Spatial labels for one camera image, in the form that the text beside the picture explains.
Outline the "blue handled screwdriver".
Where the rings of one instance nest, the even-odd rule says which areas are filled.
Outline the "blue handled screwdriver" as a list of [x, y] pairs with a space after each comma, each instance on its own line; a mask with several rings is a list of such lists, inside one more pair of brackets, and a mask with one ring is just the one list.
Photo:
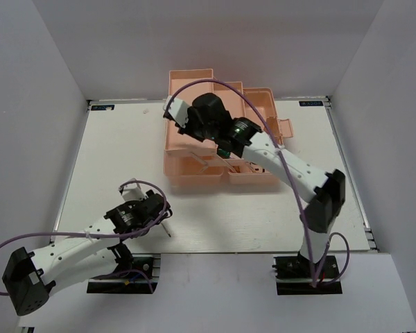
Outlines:
[[171, 236], [171, 233], [169, 232], [168, 228], [166, 227], [166, 225], [165, 225], [164, 223], [162, 224], [162, 227], [163, 227], [163, 229], [164, 229], [165, 233], [168, 235], [168, 237], [170, 237], [170, 238], [171, 238], [171, 237], [172, 237], [172, 236]]

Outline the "pink plastic toolbox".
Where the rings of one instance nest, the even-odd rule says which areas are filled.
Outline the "pink plastic toolbox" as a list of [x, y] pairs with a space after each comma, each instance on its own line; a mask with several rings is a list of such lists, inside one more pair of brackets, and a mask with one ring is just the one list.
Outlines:
[[[272, 90], [267, 87], [245, 88], [241, 81], [229, 84], [244, 94], [266, 120], [279, 144], [293, 136], [290, 119], [279, 119]], [[233, 118], [246, 117], [262, 126], [251, 107], [233, 91], [218, 83], [201, 83], [178, 94], [187, 103], [201, 94], [212, 92], [219, 96]], [[278, 179], [260, 166], [244, 162], [235, 155], [217, 155], [215, 143], [199, 142], [177, 132], [174, 123], [166, 123], [164, 147], [164, 175], [174, 187], [217, 185], [227, 182], [233, 185], [273, 185]]]

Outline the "green stubby screwdriver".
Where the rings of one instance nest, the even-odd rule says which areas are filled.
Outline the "green stubby screwdriver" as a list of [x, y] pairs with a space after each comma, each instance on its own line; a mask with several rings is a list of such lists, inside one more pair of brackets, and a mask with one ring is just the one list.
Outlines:
[[221, 158], [224, 158], [224, 159], [229, 159], [230, 155], [231, 155], [231, 153], [229, 151], [223, 150], [221, 148], [218, 148], [216, 152], [217, 152], [218, 156], [220, 156]]

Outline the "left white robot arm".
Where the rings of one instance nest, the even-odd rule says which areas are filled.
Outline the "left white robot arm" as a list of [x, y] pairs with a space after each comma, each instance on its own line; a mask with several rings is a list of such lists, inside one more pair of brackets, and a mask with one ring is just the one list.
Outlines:
[[86, 237], [67, 237], [49, 246], [10, 255], [2, 281], [18, 316], [42, 307], [55, 293], [90, 278], [142, 273], [124, 241], [148, 233], [172, 215], [163, 196], [147, 191], [106, 212], [86, 230]]

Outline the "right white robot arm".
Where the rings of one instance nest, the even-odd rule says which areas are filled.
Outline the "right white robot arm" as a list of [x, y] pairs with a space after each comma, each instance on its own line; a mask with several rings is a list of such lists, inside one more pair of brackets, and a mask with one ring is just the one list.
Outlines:
[[262, 167], [289, 185], [295, 197], [306, 203], [300, 214], [306, 226], [299, 251], [300, 270], [309, 277], [323, 270], [331, 229], [345, 203], [342, 171], [323, 171], [276, 145], [260, 125], [246, 117], [232, 117], [213, 93], [203, 94], [191, 104], [174, 99], [167, 117], [174, 120], [181, 135], [200, 142], [210, 140], [220, 150]]

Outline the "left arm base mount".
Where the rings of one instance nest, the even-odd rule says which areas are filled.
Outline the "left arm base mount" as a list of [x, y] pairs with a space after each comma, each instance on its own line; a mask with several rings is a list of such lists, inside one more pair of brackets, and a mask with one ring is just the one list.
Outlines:
[[88, 294], [150, 295], [157, 288], [160, 255], [135, 255], [125, 270], [117, 268], [109, 277], [90, 279]]

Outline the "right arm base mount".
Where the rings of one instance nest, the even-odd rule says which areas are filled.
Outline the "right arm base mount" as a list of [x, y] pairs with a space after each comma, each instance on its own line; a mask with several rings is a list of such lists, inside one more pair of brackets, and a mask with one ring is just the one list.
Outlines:
[[330, 283], [340, 273], [336, 257], [333, 255], [327, 255], [316, 287], [312, 286], [308, 260], [298, 255], [276, 256], [272, 268], [275, 273], [278, 296], [338, 295], [343, 293], [340, 280]]

